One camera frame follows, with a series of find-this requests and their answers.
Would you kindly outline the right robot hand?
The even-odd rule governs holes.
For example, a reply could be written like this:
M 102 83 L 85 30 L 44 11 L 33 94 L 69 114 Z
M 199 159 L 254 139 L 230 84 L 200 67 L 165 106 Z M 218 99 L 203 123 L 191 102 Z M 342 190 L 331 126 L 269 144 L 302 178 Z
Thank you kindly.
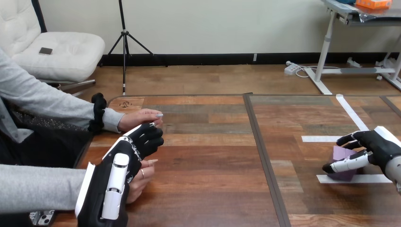
M 325 173 L 342 173 L 372 164 L 380 167 L 387 179 L 398 190 L 401 189 L 401 142 L 385 127 L 377 126 L 371 131 L 350 133 L 337 139 L 336 145 L 350 150 L 363 150 L 323 165 Z

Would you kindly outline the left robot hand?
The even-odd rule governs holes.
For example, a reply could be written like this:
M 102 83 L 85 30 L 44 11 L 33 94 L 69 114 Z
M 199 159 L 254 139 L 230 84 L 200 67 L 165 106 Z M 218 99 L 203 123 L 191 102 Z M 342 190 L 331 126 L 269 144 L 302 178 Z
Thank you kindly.
M 144 123 L 123 134 L 98 165 L 88 163 L 75 216 L 79 227 L 125 227 L 129 183 L 141 161 L 164 144 L 163 131 Z

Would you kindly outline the person's hand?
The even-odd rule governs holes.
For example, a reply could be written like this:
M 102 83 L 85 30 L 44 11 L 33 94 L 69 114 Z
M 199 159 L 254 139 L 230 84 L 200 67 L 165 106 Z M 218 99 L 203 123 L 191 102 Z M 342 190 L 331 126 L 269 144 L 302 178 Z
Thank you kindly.
M 144 123 L 154 123 L 157 128 L 160 128 L 163 124 L 162 117 L 163 114 L 161 111 L 153 109 L 141 109 L 134 113 L 125 114 L 120 119 L 117 129 L 122 132 L 128 132 Z
M 147 184 L 153 179 L 156 162 L 158 162 L 158 159 L 141 161 L 142 166 L 140 170 L 129 183 L 130 189 L 126 201 L 127 204 L 133 203 L 142 194 Z

